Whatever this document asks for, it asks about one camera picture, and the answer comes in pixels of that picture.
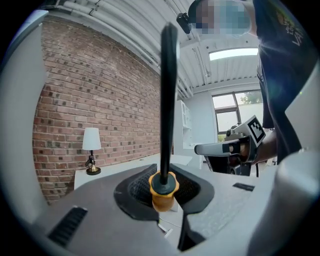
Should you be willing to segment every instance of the white ceiling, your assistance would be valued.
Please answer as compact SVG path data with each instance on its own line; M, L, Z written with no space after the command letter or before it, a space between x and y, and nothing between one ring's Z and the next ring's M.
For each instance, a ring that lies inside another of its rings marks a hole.
M63 13L63 17L105 32L140 56L158 73L161 30L167 22L173 23L178 28L180 42L178 94L182 99L214 88L257 83L257 56L210 61L209 53L223 49L257 47L258 40L249 34L239 38L203 35L199 37L199 42L194 31L189 35L185 34L176 18L178 13L187 13L192 2L193 0L58 0L51 9L72 11L71 14Z

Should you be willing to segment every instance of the lamp base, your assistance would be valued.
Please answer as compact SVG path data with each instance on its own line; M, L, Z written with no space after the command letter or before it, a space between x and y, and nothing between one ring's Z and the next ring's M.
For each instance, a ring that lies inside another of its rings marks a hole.
M101 173L101 169L92 164L88 169L86 169L86 174L88 175L97 175Z

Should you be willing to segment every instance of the black joystick shaft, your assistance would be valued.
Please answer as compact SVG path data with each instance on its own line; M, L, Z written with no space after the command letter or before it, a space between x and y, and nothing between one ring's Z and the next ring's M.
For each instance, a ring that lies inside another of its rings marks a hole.
M161 93L160 93L160 183L168 183L168 172L174 129L177 82L176 27L168 23L161 33Z

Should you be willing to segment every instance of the brick wall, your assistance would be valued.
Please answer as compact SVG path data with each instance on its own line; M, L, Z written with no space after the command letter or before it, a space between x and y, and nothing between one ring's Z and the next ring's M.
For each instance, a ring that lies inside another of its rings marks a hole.
M36 108L33 157L45 198L73 190L85 169L86 127L99 128L99 167L159 152L159 76L111 38L56 17L43 22L42 49L48 79Z

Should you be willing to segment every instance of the table lamp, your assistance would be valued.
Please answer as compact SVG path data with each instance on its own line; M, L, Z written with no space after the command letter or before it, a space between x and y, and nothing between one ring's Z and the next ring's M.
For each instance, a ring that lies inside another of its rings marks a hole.
M95 158L94 158L94 150L101 149L98 128L92 128L92 127L85 128L82 149L90 151L89 159L85 163L85 167L88 168L86 170L86 174L97 175L97 174L101 173L101 169L95 166L96 162L95 162Z

